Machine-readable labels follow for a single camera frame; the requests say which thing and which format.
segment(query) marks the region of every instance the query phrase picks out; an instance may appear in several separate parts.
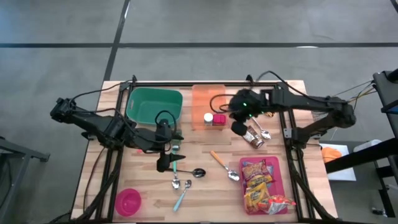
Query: wooden tabletop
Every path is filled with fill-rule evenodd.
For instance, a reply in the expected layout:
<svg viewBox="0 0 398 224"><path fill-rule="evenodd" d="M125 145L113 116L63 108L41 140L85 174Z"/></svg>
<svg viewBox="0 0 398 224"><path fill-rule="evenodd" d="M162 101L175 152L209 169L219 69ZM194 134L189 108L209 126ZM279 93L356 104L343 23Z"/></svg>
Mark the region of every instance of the wooden tabletop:
<svg viewBox="0 0 398 224"><path fill-rule="evenodd" d="M110 87L118 82L104 82L103 88ZM298 90L305 92L302 80L292 80L289 83ZM191 174L178 173L183 184L192 180L192 186L184 197L177 212L173 207L183 192L174 190L171 181L172 172L159 173L156 171L158 154L143 154L136 149L124 149L123 162L118 184L118 192L126 188L139 191L142 205L139 211L131 217L122 217L114 212L114 222L296 222L297 216L294 208L290 208L285 215L247 215L243 208L243 196L240 182L232 182L227 173L215 159L210 151L215 151L233 170L239 170L238 161L242 157L276 156L279 160L285 196L293 198L290 184L289 170L286 162L285 146L281 134L279 116L273 118L259 116L257 121L262 127L269 130L272 139L265 142L259 149L253 149L241 136L235 135L229 128L219 130L193 131L191 120L192 91L190 87L173 88L183 95L183 109L179 127L185 140L182 141L179 154L186 156L177 162L177 168L193 170L204 168L206 176L196 179ZM236 93L239 87L226 87L226 93ZM119 87L101 93L98 109L114 108ZM100 115L113 115L111 111ZM309 111L295 110L297 126L306 126L313 122ZM248 121L258 131L252 121ZM97 141L91 141L86 152L80 182L72 210L72 218L81 215L83 209L83 195L87 185L94 161L102 150ZM95 174L88 191L86 206L94 199L101 184L104 169L106 149L102 153ZM311 191L314 193L324 208L334 217L337 217L335 203L331 194L328 177L322 160L320 148L308 145L304 151L304 163L307 171ZM106 217L109 202L108 191L105 197L103 216ZM304 217L308 217L305 198L300 191L300 198Z"/></svg>

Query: green plastic bin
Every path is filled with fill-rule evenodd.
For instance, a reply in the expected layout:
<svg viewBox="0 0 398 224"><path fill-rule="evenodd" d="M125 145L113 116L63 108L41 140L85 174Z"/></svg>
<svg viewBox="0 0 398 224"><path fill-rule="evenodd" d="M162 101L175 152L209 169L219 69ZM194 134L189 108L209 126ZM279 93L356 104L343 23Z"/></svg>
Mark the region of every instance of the green plastic bin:
<svg viewBox="0 0 398 224"><path fill-rule="evenodd" d="M161 88L136 88L130 94L126 114L137 123L156 124L155 117L162 110L169 111L178 121L181 117L182 94L176 90ZM174 124L168 113L162 113L158 121L163 118L168 119L169 124Z"/></svg>

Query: gray floor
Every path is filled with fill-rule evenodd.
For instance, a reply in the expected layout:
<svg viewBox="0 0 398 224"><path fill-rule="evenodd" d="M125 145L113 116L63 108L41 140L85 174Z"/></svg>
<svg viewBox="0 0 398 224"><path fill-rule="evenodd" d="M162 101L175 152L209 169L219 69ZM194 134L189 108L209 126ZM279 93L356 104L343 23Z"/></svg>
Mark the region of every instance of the gray floor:
<svg viewBox="0 0 398 224"><path fill-rule="evenodd" d="M2 0L0 43L113 42L123 2ZM132 0L121 42L396 42L397 21L389 0ZM110 51L0 49L0 135L51 153L48 163L30 164L10 223L48 222L71 208L87 142L49 112L58 97L100 88ZM397 68L396 58L396 48L119 49L111 80L242 80L273 70L305 80L311 95L332 95ZM78 103L93 109L97 100L94 94ZM377 95L360 100L357 124L338 129L333 140L391 138L380 107ZM369 213L368 201L380 201L374 180L364 183L356 201L349 185L332 183L339 217L396 222Z"/></svg>

